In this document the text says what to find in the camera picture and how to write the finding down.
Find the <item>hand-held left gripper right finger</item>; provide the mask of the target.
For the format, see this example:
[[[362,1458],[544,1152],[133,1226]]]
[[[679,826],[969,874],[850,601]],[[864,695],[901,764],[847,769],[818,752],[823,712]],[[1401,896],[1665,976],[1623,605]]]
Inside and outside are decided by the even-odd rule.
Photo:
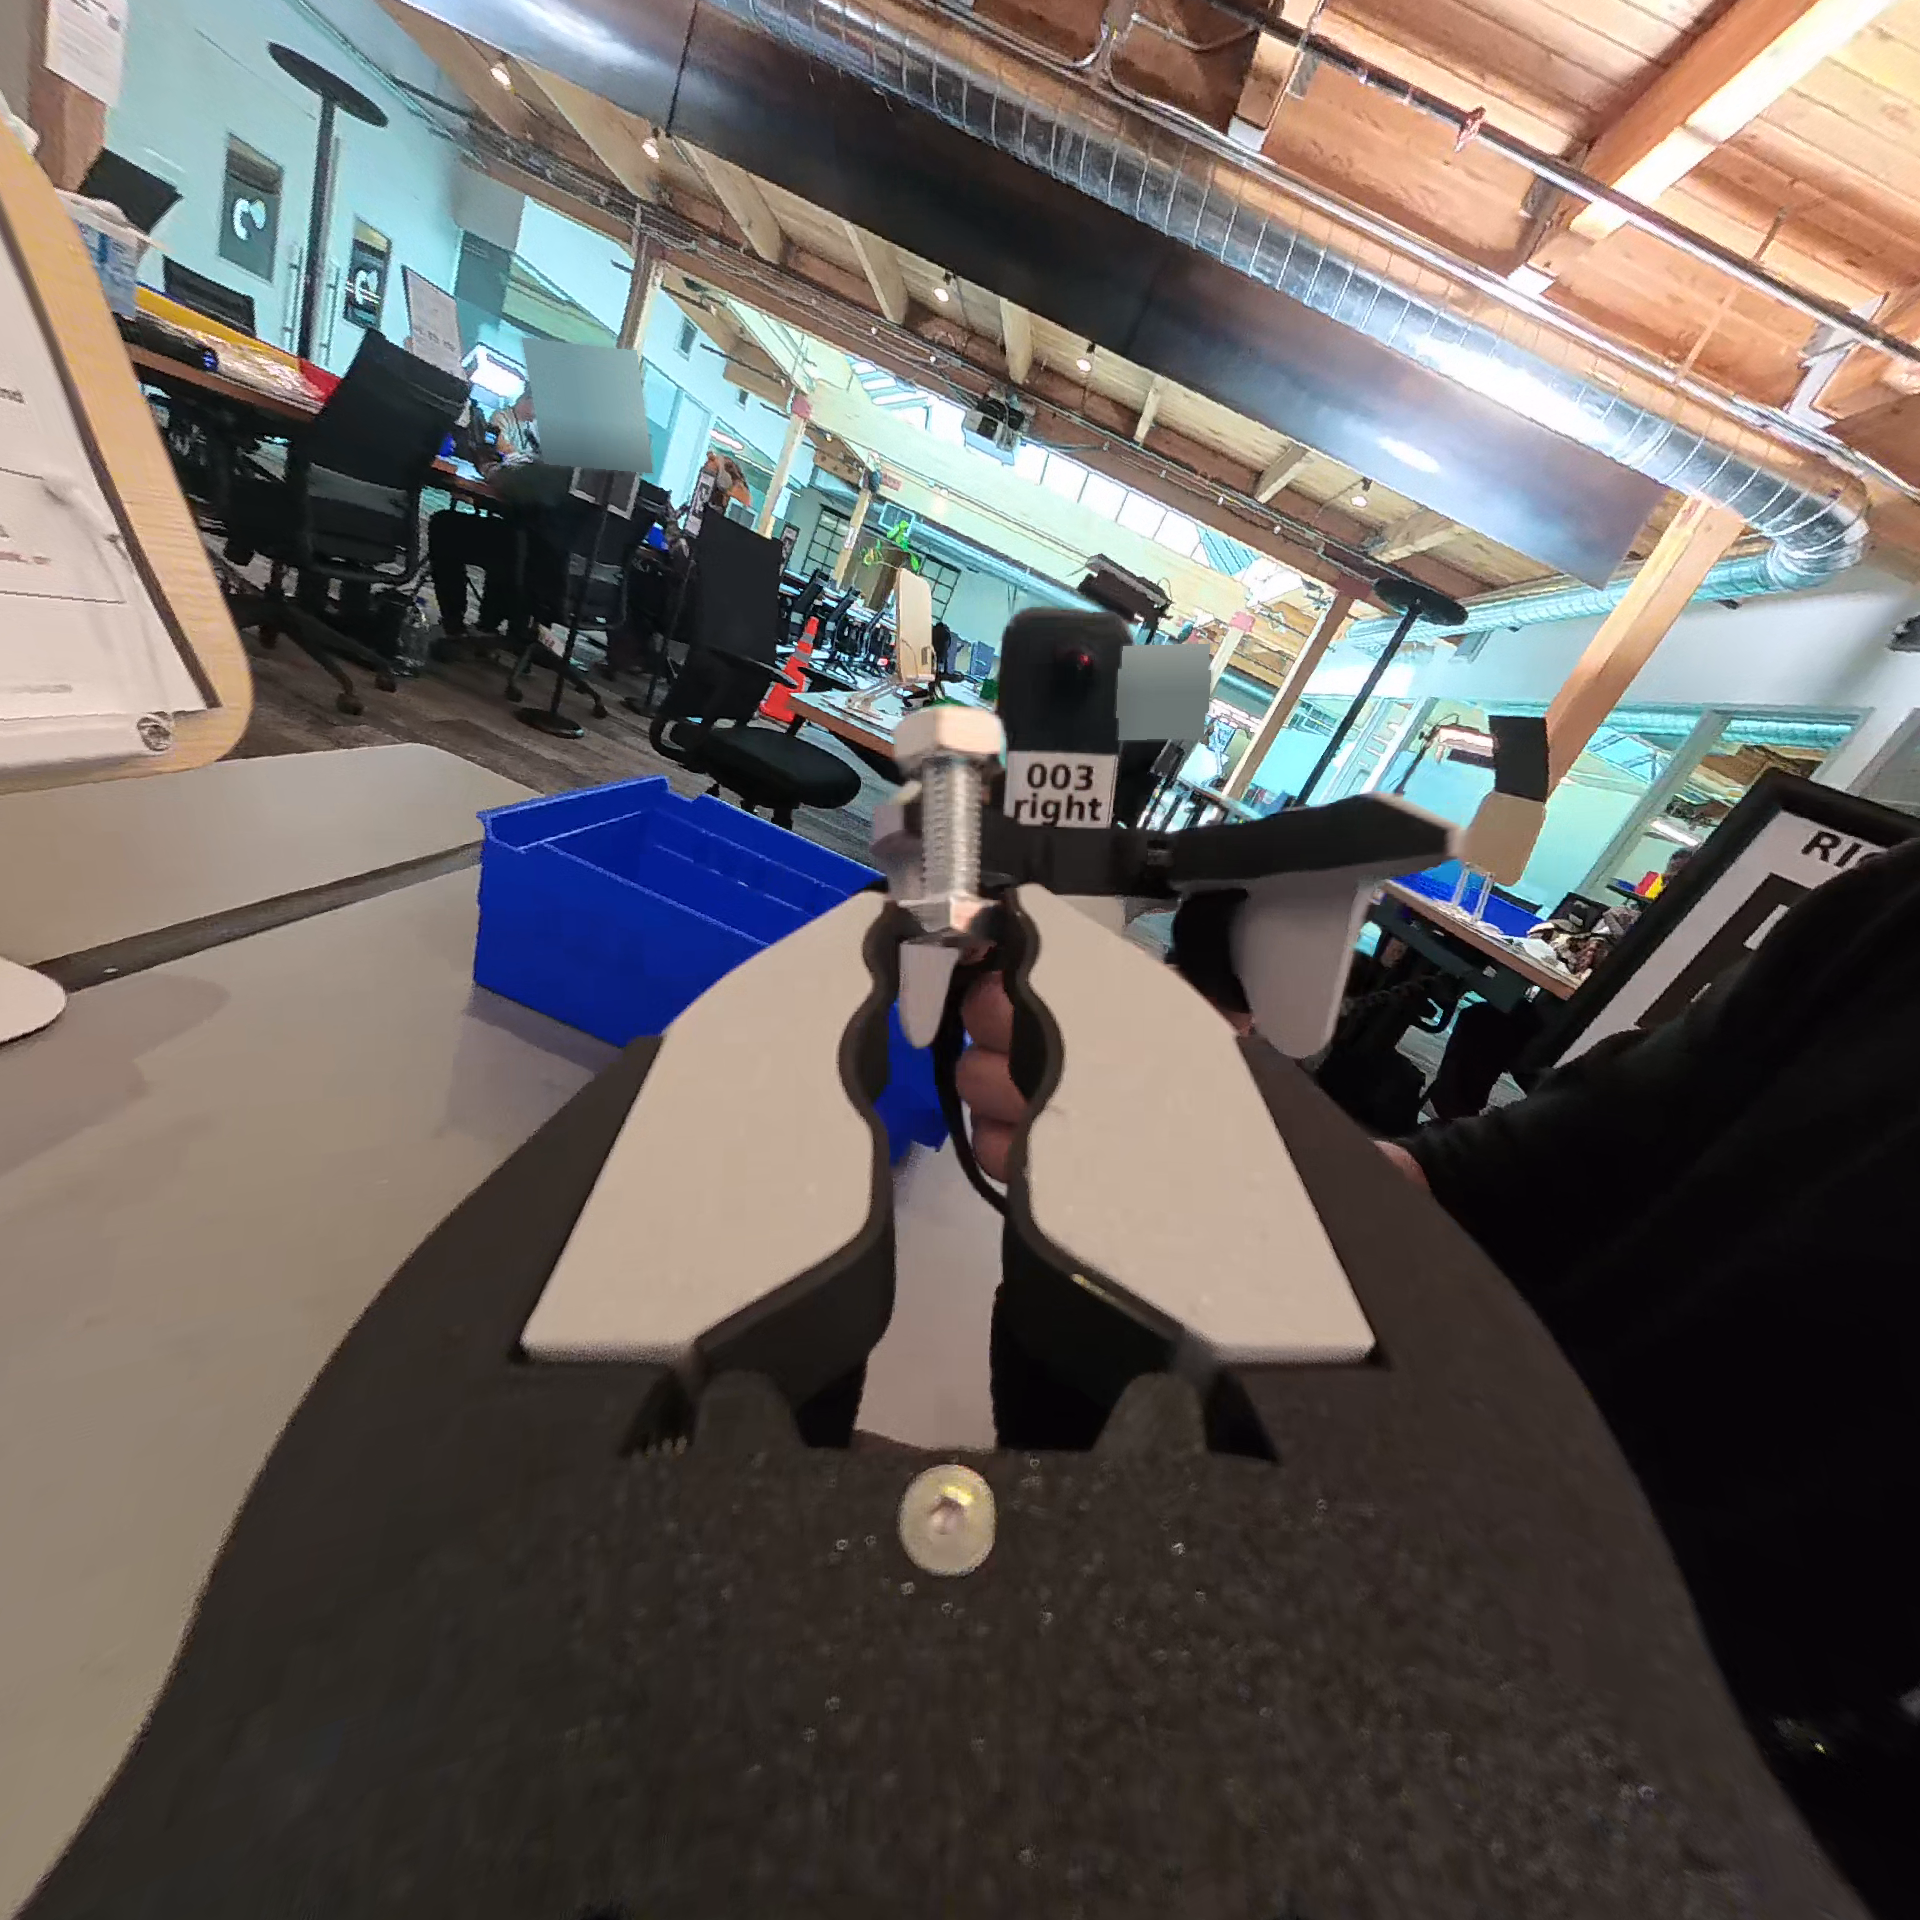
[[[1086,1452],[1135,1384],[1266,1455],[1247,1380],[1368,1367],[1377,1331],[1270,1099],[1280,1065],[1177,970],[1041,887],[1006,903],[1024,1119],[1001,1181],[993,1415]]]

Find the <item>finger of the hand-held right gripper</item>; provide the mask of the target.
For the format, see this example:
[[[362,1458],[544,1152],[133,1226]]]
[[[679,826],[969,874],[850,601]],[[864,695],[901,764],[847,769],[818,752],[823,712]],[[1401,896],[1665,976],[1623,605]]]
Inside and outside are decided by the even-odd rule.
[[[901,787],[875,809],[874,864],[886,881],[889,905],[911,921],[898,952],[896,1003],[904,1035],[913,1047],[934,1049],[946,1019],[959,949],[921,925],[927,881],[920,787]]]
[[[1456,852],[1462,831],[1361,796],[1168,840],[1170,963],[1290,1059],[1331,1042],[1353,945],[1378,892]]]

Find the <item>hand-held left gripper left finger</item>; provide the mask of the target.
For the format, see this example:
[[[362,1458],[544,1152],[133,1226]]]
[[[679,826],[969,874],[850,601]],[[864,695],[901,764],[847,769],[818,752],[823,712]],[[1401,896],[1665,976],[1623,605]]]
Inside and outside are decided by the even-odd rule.
[[[642,1362],[697,1399],[770,1384],[849,1449],[896,1308],[898,917],[857,895],[720,976],[662,1035],[522,1332],[535,1365]]]

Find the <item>silver hex bolt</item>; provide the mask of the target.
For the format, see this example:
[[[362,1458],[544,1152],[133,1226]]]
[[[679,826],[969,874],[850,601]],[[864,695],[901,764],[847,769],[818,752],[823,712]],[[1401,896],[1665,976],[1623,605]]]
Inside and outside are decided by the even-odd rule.
[[[935,704],[896,729],[896,769],[920,789],[920,855],[911,903],[974,899],[982,812],[1001,771],[1005,729],[995,712]]]

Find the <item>blue plastic bin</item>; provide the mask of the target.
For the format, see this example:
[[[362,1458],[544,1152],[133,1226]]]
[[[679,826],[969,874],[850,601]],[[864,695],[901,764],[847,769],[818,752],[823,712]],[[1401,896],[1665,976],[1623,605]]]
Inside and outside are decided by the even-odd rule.
[[[627,1047],[658,1077],[611,1164],[638,1184],[746,1180],[823,1146],[864,1180],[942,1148],[930,1056],[874,1002],[864,864],[662,778],[482,819],[474,980]]]

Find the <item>person's right forearm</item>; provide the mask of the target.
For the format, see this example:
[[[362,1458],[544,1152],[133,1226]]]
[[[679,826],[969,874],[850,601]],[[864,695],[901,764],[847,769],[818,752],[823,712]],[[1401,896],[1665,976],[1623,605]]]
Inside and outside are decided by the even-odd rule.
[[[1917,1915],[1917,841],[1669,1024],[1378,1149],[1589,1387],[1821,1847]]]

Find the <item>person's right hand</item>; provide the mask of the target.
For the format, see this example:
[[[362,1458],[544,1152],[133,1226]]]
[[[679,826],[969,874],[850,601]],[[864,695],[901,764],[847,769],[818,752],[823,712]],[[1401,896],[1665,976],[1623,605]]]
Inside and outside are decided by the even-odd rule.
[[[1016,1007],[999,972],[984,970],[969,983],[963,1034],[953,1085],[968,1123],[968,1143],[984,1180],[1005,1189],[1030,1101],[1013,1072]]]

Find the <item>wooden-edged table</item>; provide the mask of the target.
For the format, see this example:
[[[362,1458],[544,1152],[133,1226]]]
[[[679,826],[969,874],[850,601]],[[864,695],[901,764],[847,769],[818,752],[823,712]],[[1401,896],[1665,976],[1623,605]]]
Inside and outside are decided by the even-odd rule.
[[[889,688],[874,700],[849,691],[794,692],[791,708],[803,725],[889,761],[896,756],[898,727],[907,717],[907,704]]]

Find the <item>cardboard panel with black device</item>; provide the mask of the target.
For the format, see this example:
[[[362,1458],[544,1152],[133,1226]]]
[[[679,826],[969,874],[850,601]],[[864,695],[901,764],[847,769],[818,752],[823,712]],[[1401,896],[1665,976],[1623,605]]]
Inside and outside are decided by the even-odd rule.
[[[1469,868],[1517,889],[1545,828],[1552,796],[1549,722],[1531,714],[1494,714],[1494,789],[1479,801],[1462,841]]]

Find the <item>black office chair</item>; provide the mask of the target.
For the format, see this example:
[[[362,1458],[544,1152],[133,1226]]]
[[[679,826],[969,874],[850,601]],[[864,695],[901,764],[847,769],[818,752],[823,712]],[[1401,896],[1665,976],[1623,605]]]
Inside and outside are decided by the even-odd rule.
[[[269,644],[291,637],[347,717],[366,708],[347,664],[398,691],[395,648],[426,576],[424,491],[466,403],[457,373],[366,331],[269,485],[273,575],[257,631]]]
[[[798,809],[847,809],[857,769],[794,731],[762,722],[781,681],[783,546],[747,524],[709,515],[690,544],[679,629],[688,652],[650,727],[656,754],[709,781],[775,828]]]

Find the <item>black floor lamp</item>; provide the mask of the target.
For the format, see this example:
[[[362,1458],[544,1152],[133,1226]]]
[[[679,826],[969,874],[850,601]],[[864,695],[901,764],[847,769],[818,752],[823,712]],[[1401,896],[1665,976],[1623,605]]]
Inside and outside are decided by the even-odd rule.
[[[312,361],[315,356],[328,275],[336,124],[339,116],[345,114],[362,127],[385,128],[391,124],[391,116],[357,84],[333,73],[326,65],[303,55],[288,44],[273,41],[270,57],[287,79],[313,93],[321,107],[313,183],[305,226],[303,280],[295,307],[295,355],[303,361]]]
[[[1365,707],[1377,697],[1382,679],[1385,677],[1387,668],[1397,661],[1408,636],[1413,636],[1413,631],[1423,624],[1455,629],[1469,616],[1469,611],[1456,600],[1445,597],[1440,591],[1427,587],[1425,584],[1413,584],[1400,576],[1384,576],[1377,584],[1377,587],[1384,601],[1400,612],[1400,623],[1384,642],[1384,650],[1368,671],[1362,683],[1353,692],[1350,708],[1341,715],[1337,725],[1334,727],[1323,749],[1319,752],[1315,767],[1304,779],[1301,791],[1291,799],[1291,809],[1307,807],[1315,789],[1323,781],[1329,769],[1343,754]]]

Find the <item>black white marker board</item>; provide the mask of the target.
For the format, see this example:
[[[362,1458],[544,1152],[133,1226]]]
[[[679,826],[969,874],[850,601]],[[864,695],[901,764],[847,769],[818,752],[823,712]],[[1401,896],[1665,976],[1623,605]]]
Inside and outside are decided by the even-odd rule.
[[[1912,809],[1768,772],[1544,1029],[1527,1069],[1550,1072],[1677,1019],[1741,972],[1794,905],[1917,835]]]

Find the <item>wooden display board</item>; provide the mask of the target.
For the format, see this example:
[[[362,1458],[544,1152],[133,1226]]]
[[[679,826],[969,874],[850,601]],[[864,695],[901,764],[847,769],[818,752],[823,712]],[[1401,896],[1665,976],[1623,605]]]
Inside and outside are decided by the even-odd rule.
[[[15,729],[6,727],[3,707],[3,791],[197,771],[226,756],[248,729],[254,704],[249,661],[82,233],[9,113],[3,132],[3,277],[6,242],[15,245],[53,339],[128,554],[208,708],[178,715],[171,743],[158,754],[136,756],[128,729],[94,725],[72,737],[58,737],[47,725]]]

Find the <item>wooden-topped table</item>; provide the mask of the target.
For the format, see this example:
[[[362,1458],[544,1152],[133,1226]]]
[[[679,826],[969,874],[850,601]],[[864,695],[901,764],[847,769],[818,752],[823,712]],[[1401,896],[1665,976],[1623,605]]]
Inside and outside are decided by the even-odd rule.
[[[221,400],[240,417],[283,426],[306,426],[326,412],[326,399],[315,399],[306,387],[298,392],[287,392],[283,384],[263,387],[221,365],[211,347],[201,347],[200,355],[190,352],[187,356],[145,343],[126,343],[126,351],[133,371],[162,394],[186,388],[194,396]],[[497,505],[498,497],[493,482],[474,465],[449,452],[449,449],[451,439],[443,441],[441,452],[429,469],[429,485],[474,507]]]

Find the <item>printed instruction sheet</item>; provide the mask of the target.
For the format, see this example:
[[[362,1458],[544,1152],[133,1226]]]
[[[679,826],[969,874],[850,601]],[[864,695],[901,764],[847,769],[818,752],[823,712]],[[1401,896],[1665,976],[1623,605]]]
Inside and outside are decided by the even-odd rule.
[[[13,242],[3,277],[6,727],[171,743],[208,700],[128,554]]]

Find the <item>silver ventilation duct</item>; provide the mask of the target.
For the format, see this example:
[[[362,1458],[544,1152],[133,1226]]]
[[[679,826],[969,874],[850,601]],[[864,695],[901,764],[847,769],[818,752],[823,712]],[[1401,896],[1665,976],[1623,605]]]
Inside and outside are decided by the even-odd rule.
[[[1190,251],[1667,491],[1736,512],[1776,593],[1822,586],[1871,546],[1865,482],[1648,360],[1599,346],[1471,267],[1337,208],[1173,111],[927,4],[729,4],[752,32],[930,114]]]

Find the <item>black wall poster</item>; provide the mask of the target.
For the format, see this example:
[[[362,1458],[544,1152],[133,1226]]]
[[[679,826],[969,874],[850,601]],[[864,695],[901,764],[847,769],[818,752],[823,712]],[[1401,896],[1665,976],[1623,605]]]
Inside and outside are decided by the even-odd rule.
[[[226,138],[218,249],[235,271],[274,281],[283,169],[239,136]]]

